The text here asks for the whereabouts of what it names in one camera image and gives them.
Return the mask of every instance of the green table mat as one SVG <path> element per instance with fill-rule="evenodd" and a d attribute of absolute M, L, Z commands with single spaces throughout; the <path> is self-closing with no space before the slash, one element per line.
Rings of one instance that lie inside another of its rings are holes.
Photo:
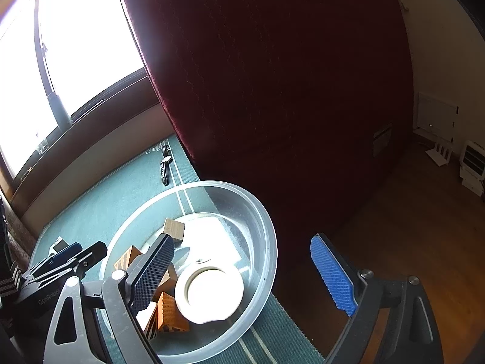
<path fill-rule="evenodd" d="M 160 160 L 162 144 L 172 149 L 170 184 L 162 185 Z M 45 226 L 31 265 L 47 256 L 49 247 L 61 236 L 67 243 L 79 242 L 83 248 L 96 241 L 108 245 L 118 228 L 135 210 L 155 195 L 183 183 L 199 181 L 176 136 L 147 149 L 113 171 L 73 201 Z M 180 196 L 185 213 L 190 204 Z M 100 264 L 86 274 L 86 281 L 97 280 Z M 122 364 L 119 349 L 104 328 L 103 334 L 113 362 Z M 239 341 L 222 353 L 204 361 L 207 364 L 289 364 L 322 363 L 323 357 L 302 334 L 282 306 L 270 295 L 256 322 Z"/>

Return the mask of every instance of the wall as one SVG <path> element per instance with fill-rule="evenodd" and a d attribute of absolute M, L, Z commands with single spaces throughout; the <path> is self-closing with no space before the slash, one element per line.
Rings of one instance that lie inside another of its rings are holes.
<path fill-rule="evenodd" d="M 11 199 L 12 195 L 14 195 L 12 177 L 9 174 L 8 169 L 2 165 L 0 165 L 0 189 L 5 193 L 5 196 L 8 199 Z"/>
<path fill-rule="evenodd" d="M 418 92 L 459 106 L 453 151 L 485 146 L 485 42 L 457 0 L 401 0 Z"/>
<path fill-rule="evenodd" d="M 143 150 L 173 132 L 162 106 L 135 116 L 74 160 L 43 190 L 22 217 L 34 235 L 88 188 Z"/>

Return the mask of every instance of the dark red curtain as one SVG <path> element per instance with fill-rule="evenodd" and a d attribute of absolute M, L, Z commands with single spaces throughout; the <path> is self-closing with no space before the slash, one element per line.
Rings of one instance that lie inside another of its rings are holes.
<path fill-rule="evenodd" d="M 268 209 L 280 265 L 370 195 L 411 133 L 398 0 L 123 0 L 153 86 L 201 179 Z M 392 124 L 373 156 L 373 137 Z"/>

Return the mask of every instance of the wooden block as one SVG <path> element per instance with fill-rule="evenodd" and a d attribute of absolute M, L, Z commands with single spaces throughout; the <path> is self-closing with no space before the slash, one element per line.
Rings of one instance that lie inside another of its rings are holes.
<path fill-rule="evenodd" d="M 189 321 L 181 315 L 175 298 L 163 292 L 157 303 L 158 331 L 184 332 L 189 331 Z"/>
<path fill-rule="evenodd" d="M 179 244 L 183 241 L 183 232 L 185 230 L 185 225 L 180 222 L 176 222 L 172 219 L 165 219 L 165 224 L 163 225 L 163 233 L 170 235 L 175 244 Z"/>
<path fill-rule="evenodd" d="M 142 253 L 133 245 L 130 246 L 125 254 L 121 256 L 119 260 L 115 263 L 115 269 L 127 270 L 132 261 L 135 260 L 135 257 L 141 254 Z"/>
<path fill-rule="evenodd" d="M 152 301 L 158 302 L 162 293 L 168 293 L 173 295 L 175 291 L 175 285 L 178 279 L 179 277 L 175 272 L 174 265 L 170 263 L 167 270 L 165 271 L 165 275 L 163 275 L 163 278 L 157 287 L 157 290 L 155 290 Z"/>

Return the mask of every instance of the window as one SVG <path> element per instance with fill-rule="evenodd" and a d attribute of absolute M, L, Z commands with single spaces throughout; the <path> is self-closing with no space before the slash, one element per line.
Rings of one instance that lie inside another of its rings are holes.
<path fill-rule="evenodd" d="M 57 139 L 37 64 L 36 14 L 32 0 L 0 34 L 0 148 L 13 177 L 32 166 L 25 163 L 40 142 Z M 86 112 L 116 82 L 139 79 L 133 73 L 143 64 L 120 0 L 38 0 L 38 20 L 50 81 L 69 115 Z"/>
<path fill-rule="evenodd" d="M 33 10 L 31 1 L 0 39 L 0 146 L 13 176 L 57 126 L 37 66 Z"/>
<path fill-rule="evenodd" d="M 143 67 L 120 0 L 40 0 L 39 22 L 52 84 L 70 115 Z"/>

